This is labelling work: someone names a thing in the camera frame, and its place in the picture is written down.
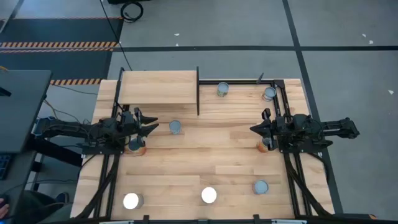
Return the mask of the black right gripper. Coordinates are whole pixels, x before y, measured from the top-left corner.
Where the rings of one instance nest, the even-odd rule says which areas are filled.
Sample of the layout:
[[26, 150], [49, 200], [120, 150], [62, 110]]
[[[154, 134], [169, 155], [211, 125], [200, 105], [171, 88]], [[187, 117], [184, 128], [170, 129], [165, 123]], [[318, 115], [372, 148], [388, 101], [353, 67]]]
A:
[[270, 131], [270, 129], [268, 128], [271, 123], [270, 109], [264, 109], [264, 111], [261, 113], [261, 116], [263, 119], [262, 123], [252, 126], [250, 130], [260, 135], [262, 138], [271, 138], [273, 136], [273, 138], [276, 140], [277, 148], [279, 150], [285, 150], [289, 148], [289, 144], [292, 140], [292, 132], [288, 128], [289, 119], [291, 118], [291, 116], [286, 114], [283, 116], [277, 116], [272, 121], [272, 131]]

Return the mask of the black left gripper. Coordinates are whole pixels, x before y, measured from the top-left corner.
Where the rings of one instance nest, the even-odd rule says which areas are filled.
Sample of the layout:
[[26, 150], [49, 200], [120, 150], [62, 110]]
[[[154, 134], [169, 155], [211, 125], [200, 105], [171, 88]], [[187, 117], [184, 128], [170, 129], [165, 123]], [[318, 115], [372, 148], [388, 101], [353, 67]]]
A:
[[155, 117], [144, 116], [138, 107], [134, 108], [134, 114], [130, 111], [125, 111], [122, 113], [119, 136], [127, 137], [136, 134], [140, 138], [148, 137], [148, 135], [159, 126], [159, 124], [155, 123], [149, 126], [142, 126], [142, 124], [149, 124], [157, 120], [158, 118]]

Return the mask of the corn can orange label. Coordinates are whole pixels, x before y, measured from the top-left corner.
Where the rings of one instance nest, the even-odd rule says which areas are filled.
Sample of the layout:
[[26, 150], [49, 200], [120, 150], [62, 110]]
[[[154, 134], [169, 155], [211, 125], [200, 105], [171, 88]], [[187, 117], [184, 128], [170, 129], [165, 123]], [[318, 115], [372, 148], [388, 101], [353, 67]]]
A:
[[273, 151], [273, 140], [271, 138], [262, 138], [256, 145], [257, 150], [262, 153]]
[[124, 152], [127, 154], [131, 154], [133, 156], [143, 156], [146, 153], [146, 142], [145, 137], [136, 136], [131, 137], [129, 136], [126, 138], [126, 142], [124, 145]]

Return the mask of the carrots box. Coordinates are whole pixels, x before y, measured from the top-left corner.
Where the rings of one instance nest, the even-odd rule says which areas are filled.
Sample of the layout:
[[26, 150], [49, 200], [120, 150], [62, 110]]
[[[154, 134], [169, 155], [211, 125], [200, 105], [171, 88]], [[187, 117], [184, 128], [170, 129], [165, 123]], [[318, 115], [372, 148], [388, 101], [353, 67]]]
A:
[[170, 132], [172, 134], [180, 134], [181, 133], [181, 122], [178, 120], [173, 120], [169, 123]]

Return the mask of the green patterned can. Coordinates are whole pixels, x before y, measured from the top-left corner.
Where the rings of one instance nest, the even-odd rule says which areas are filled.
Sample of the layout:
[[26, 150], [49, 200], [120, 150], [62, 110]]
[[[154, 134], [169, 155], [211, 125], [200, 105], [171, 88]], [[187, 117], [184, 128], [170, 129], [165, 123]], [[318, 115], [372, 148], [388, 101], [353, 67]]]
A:
[[224, 97], [228, 94], [229, 85], [226, 82], [220, 82], [217, 86], [216, 94], [220, 97]]

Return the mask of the grey desk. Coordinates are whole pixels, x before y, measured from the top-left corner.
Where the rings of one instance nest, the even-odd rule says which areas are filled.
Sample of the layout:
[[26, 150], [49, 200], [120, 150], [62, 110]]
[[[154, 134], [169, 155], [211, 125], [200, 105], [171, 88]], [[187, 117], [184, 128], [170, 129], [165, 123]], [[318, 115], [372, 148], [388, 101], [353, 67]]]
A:
[[0, 72], [0, 154], [18, 154], [25, 148], [52, 79], [50, 70]]

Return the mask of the person's leg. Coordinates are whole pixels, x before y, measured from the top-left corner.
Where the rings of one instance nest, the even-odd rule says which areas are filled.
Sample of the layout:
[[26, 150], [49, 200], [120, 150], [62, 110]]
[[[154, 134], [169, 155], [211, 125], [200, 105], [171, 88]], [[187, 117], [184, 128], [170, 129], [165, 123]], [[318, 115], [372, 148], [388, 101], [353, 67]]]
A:
[[20, 210], [14, 224], [39, 224], [61, 222], [70, 218], [72, 200], [58, 203], [55, 197], [40, 192], [25, 190], [20, 201]]

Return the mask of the dark keyboard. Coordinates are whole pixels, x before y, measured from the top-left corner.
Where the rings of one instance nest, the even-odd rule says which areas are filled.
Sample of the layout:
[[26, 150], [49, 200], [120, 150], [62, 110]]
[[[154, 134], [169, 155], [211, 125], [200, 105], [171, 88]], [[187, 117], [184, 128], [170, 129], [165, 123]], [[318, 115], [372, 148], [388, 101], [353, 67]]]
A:
[[8, 169], [11, 166], [12, 158], [12, 154], [0, 154], [0, 180], [4, 180], [6, 178]]

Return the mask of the person's hand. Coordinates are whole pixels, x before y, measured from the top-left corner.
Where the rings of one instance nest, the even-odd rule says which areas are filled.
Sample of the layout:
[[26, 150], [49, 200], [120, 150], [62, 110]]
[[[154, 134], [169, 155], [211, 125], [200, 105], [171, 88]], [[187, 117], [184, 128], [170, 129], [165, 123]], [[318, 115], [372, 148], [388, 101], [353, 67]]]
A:
[[0, 219], [4, 218], [9, 211], [9, 204], [4, 198], [0, 198]]

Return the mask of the wooden shelf with black frame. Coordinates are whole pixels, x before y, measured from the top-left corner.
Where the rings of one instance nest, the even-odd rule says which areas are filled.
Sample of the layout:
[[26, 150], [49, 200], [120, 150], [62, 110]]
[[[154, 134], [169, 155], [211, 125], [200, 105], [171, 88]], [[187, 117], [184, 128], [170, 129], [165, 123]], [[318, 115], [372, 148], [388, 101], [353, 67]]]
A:
[[120, 105], [196, 105], [200, 114], [198, 70], [123, 71]]

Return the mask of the black table frame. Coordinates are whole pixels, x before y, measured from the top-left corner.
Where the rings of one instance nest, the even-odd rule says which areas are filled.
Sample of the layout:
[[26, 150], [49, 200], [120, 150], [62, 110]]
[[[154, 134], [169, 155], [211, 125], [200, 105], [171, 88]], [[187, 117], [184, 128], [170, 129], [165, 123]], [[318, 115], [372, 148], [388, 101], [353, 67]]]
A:
[[[103, 80], [99, 86], [93, 121], [111, 115], [121, 80]], [[200, 114], [196, 105], [130, 105], [145, 116], [158, 118], [143, 156], [124, 153], [119, 158], [116, 185], [106, 190], [100, 214], [116, 220], [291, 218], [294, 215], [284, 157], [280, 152], [259, 152], [258, 134], [251, 126], [261, 122], [261, 111], [273, 108], [262, 93], [268, 82], [230, 80], [228, 94], [216, 94], [217, 80], [199, 80]], [[169, 123], [181, 122], [180, 134]], [[252, 185], [265, 180], [266, 194], [256, 195]], [[201, 191], [213, 187], [217, 199], [207, 204]], [[140, 209], [123, 207], [128, 193], [141, 194]]]

